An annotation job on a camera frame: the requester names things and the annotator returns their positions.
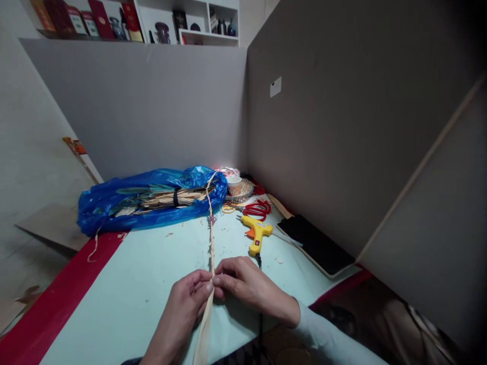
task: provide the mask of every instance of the white label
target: white label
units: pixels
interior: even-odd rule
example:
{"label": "white label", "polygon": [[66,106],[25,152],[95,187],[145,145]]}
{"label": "white label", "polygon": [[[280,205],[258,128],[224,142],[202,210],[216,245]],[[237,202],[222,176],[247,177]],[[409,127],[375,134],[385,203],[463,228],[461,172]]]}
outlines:
{"label": "white label", "polygon": [[273,97],[281,92],[282,77],[278,78],[272,84],[270,84],[270,97]]}
{"label": "white label", "polygon": [[81,18],[76,15],[70,15],[70,16],[71,16],[71,22],[73,22],[73,26],[75,27],[76,33],[88,35],[85,31],[85,26]]}
{"label": "white label", "polygon": [[88,32],[92,37],[99,37],[98,30],[96,29],[96,24],[92,20],[85,19],[86,27],[88,28]]}

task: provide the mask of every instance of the glue gun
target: glue gun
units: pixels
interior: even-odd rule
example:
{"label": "glue gun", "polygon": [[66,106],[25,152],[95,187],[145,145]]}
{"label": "glue gun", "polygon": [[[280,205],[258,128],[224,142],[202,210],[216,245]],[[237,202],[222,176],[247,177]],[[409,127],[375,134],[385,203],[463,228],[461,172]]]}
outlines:
{"label": "glue gun", "polygon": [[250,218],[249,216],[238,215],[243,224],[254,229],[254,243],[249,247],[250,256],[255,257],[260,253],[262,247],[262,238],[264,235],[270,236],[272,234],[272,226],[264,225],[261,221]]}

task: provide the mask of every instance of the gray partition wall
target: gray partition wall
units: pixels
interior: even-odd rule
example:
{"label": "gray partition wall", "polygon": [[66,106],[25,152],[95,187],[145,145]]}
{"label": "gray partition wall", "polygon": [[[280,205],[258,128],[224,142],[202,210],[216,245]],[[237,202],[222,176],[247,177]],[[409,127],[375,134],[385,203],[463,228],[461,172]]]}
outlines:
{"label": "gray partition wall", "polygon": [[245,48],[22,44],[103,179],[197,164],[246,169]]}
{"label": "gray partition wall", "polygon": [[441,4],[281,0],[249,46],[249,170],[354,256],[481,72]]}
{"label": "gray partition wall", "polygon": [[361,259],[463,349],[485,315],[486,121],[484,84]]}

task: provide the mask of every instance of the white sleeve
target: white sleeve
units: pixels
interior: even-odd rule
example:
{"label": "white sleeve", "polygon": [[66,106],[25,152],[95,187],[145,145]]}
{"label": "white sleeve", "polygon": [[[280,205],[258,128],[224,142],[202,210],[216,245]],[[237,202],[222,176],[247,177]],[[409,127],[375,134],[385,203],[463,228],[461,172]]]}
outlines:
{"label": "white sleeve", "polygon": [[300,301],[301,321],[292,332],[323,363],[333,365],[387,365],[379,356],[350,338]]}

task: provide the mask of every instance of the table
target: table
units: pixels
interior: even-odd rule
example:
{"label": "table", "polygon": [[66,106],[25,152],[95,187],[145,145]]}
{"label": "table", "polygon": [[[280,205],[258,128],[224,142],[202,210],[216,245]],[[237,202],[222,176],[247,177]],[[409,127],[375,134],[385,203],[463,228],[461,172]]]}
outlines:
{"label": "table", "polygon": [[[236,219],[236,213],[218,212],[217,216],[216,265],[226,257],[246,256],[251,244],[244,236],[248,228]],[[266,223],[275,226],[281,219],[273,209]],[[122,241],[124,236],[101,235],[92,256],[95,263],[86,261],[94,240],[85,245],[0,343],[3,363],[118,364],[144,354],[172,284],[195,269],[208,269],[210,231],[207,218],[200,217],[132,231]],[[330,280],[294,246],[274,236],[264,238],[261,254],[263,271],[306,305],[347,278],[350,285],[366,277],[352,267]],[[273,325],[266,318],[264,329]],[[193,333],[185,364],[192,363],[198,330]],[[225,304],[215,304],[210,363],[257,334],[254,311],[231,297]]]}

